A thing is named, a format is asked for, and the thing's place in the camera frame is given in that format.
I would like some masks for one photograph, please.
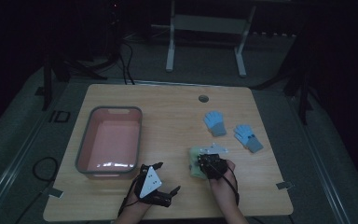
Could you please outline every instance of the wire on floor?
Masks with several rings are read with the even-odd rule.
[[[42,161],[53,161],[54,162],[54,171],[53,174],[51,175],[51,177],[49,178],[44,178],[41,175],[39,175],[36,171],[37,167],[39,166],[39,164]],[[56,159],[52,158],[52,157],[45,157],[39,161],[37,161],[34,166],[33,166],[33,175],[36,179],[41,180],[41,181],[45,181],[48,182],[45,186],[45,188],[48,188],[50,186],[50,184],[55,180],[56,176],[58,173],[58,162]],[[21,219],[24,217],[24,215],[29,211],[29,209],[34,205],[34,203],[37,201],[37,199],[39,199],[41,196],[43,195],[42,191],[39,191],[39,193],[31,200],[31,202],[28,204],[28,206],[22,211],[21,215],[19,216],[19,218],[17,218],[16,220],[16,224],[20,223]]]

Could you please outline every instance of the plastic bin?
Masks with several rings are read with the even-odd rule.
[[[142,111],[135,106],[99,106],[91,111],[76,157],[78,172],[91,179],[133,178]]]

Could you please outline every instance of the white metal frame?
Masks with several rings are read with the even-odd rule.
[[[175,14],[175,0],[172,0],[171,4],[170,45],[168,47],[168,57],[166,64],[167,72],[173,71],[173,61],[175,55],[175,30],[192,30],[241,35],[241,42],[234,48],[234,53],[237,60],[239,75],[240,77],[246,77],[242,51],[245,45],[246,37],[249,34],[249,28],[251,26],[253,16],[255,14],[255,7],[252,7],[247,20],[238,20]]]

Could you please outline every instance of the finger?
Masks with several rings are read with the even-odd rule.
[[[234,171],[234,169],[235,169],[235,163],[232,162],[231,160],[226,160],[226,162],[227,162],[227,166],[228,166],[232,171]]]

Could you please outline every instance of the human hand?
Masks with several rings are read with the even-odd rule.
[[[237,206],[236,194],[238,185],[234,175],[235,164],[227,160],[227,166],[229,169],[224,173],[226,179],[222,177],[218,180],[209,180],[213,196],[228,224],[249,224]],[[226,180],[235,188],[235,192]]]
[[[115,223],[139,223],[151,206],[152,204],[139,202],[138,197],[134,193],[134,189],[132,189],[129,196],[127,197],[127,202],[124,205],[124,209],[120,216],[116,219]]]
[[[226,161],[229,169],[227,169],[227,171],[224,173],[224,177],[231,183],[231,185],[237,191],[238,190],[237,180],[235,178],[235,175],[233,174],[235,169],[235,164],[230,160],[226,160]],[[223,213],[237,207],[236,194],[223,177],[219,178],[218,180],[210,179],[209,184],[211,186],[213,196],[217,204],[219,205],[220,210]]]

